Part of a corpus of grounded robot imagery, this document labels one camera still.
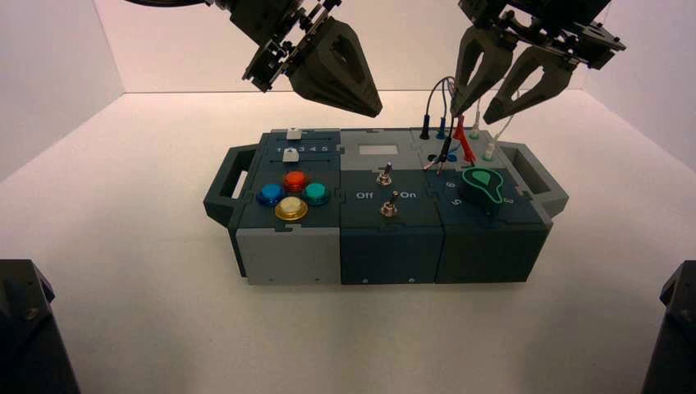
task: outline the red wire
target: red wire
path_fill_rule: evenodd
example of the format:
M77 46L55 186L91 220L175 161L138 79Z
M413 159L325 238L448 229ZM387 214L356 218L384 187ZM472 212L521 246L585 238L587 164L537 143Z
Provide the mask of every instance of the red wire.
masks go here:
M455 138L461 142L461 148L464 150L464 160L474 165L476 161L476 155L469 145L469 141L466 139L466 134L464 134L464 115L459 116L457 119L457 128L455 134L452 138Z

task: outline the white tabletop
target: white tabletop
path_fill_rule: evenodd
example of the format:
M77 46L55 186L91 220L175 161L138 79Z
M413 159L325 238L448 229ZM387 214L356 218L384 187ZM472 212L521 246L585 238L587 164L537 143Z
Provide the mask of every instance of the white tabletop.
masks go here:
M696 174L581 91L503 138L570 195L528 282L239 276L203 207L230 146L288 126L418 126L426 98L382 92L373 120L292 93L127 94L0 184L0 256L53 284L85 393L637 392L660 288L696 256Z

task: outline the yellow button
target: yellow button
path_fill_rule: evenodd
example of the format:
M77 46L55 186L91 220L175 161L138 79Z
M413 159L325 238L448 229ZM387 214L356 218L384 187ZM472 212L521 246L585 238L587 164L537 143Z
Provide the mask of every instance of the yellow button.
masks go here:
M282 220L293 221L307 214L307 203L297 197L286 197L276 205L276 216Z

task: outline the red button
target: red button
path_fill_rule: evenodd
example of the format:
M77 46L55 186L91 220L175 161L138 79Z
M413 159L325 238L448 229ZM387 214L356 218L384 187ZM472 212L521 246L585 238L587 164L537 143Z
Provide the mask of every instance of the red button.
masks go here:
M290 171L285 174L283 186L287 191L302 191L307 185L309 178L302 171Z

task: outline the metal toggle switch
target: metal toggle switch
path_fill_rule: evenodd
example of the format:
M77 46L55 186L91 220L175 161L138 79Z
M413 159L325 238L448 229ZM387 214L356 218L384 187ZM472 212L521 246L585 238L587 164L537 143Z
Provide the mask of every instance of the metal toggle switch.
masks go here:
M393 218L396 216L397 213L399 213L399 210L396 209L396 199L399 198L399 192L394 190L391 193L391 198L389 201L384 203L382 205L382 208L379 210L379 212L382 213L382 216L387 217L387 218Z
M382 172L379 173L377 177L378 185L389 186L392 184L392 177L389 174L392 172L392 162L387 162L387 166L384 167Z

